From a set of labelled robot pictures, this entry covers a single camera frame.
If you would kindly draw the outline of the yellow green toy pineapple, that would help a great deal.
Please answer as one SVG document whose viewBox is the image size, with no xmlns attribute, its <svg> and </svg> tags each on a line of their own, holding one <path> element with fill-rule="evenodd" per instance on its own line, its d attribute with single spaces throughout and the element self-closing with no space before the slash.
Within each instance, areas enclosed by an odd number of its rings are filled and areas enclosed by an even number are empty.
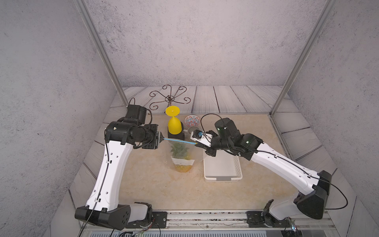
<svg viewBox="0 0 379 237">
<path fill-rule="evenodd" d="M 188 172 L 194 164 L 194 159 L 185 143 L 171 143 L 171 159 L 176 170 L 181 173 Z"/>
</svg>

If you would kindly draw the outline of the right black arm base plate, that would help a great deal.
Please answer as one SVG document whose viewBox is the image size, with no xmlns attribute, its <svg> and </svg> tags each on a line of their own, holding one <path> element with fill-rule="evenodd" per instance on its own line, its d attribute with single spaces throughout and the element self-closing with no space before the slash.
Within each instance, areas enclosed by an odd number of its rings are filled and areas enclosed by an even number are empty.
<svg viewBox="0 0 379 237">
<path fill-rule="evenodd" d="M 247 211 L 247 224 L 249 228 L 289 228 L 290 218 L 283 220 L 275 219 L 271 214 L 263 215 L 262 211 Z"/>
</svg>

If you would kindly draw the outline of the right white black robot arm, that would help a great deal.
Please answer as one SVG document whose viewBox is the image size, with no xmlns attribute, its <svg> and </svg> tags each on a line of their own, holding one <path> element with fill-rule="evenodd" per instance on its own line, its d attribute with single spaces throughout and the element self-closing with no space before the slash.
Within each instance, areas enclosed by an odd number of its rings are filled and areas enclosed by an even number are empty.
<svg viewBox="0 0 379 237">
<path fill-rule="evenodd" d="M 207 132 L 195 130 L 190 138 L 211 157 L 215 157 L 217 151 L 243 157 L 271 170 L 297 188 L 290 197 L 267 202 L 261 214 L 266 225 L 272 226 L 275 221 L 300 214 L 322 219 L 330 193 L 330 173 L 316 172 L 282 156 L 255 135 L 240 133 L 229 118 L 216 121 L 215 128 L 215 131 Z"/>
</svg>

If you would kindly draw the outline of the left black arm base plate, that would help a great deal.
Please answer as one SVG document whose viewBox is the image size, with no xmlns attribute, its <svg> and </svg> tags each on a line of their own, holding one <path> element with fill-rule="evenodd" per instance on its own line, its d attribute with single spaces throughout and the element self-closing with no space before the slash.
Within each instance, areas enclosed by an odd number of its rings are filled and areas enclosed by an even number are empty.
<svg viewBox="0 0 379 237">
<path fill-rule="evenodd" d="M 134 221 L 127 224 L 126 229 L 165 229 L 168 213 L 166 211 L 153 211 L 147 220 Z"/>
</svg>

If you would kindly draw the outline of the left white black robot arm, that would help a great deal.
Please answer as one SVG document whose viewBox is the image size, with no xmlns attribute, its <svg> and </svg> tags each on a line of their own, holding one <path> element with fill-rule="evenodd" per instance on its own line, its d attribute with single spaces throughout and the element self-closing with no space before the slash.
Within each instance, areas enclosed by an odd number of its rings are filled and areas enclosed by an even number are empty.
<svg viewBox="0 0 379 237">
<path fill-rule="evenodd" d="M 110 123 L 104 132 L 104 156 L 96 184 L 86 204 L 76 209 L 75 218 L 84 224 L 116 230 L 123 230 L 130 223 L 151 226 L 154 220 L 151 204 L 119 204 L 119 190 L 131 152 L 157 149 L 160 138 L 157 124 Z"/>
</svg>

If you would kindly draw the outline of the clear zip-top plastic bag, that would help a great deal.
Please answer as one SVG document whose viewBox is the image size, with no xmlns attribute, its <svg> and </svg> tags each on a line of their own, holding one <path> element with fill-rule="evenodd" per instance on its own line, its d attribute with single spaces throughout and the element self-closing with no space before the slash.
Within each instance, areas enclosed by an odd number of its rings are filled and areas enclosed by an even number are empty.
<svg viewBox="0 0 379 237">
<path fill-rule="evenodd" d="M 170 158 L 178 172 L 186 173 L 203 162 L 203 150 L 195 142 L 165 138 Z"/>
</svg>

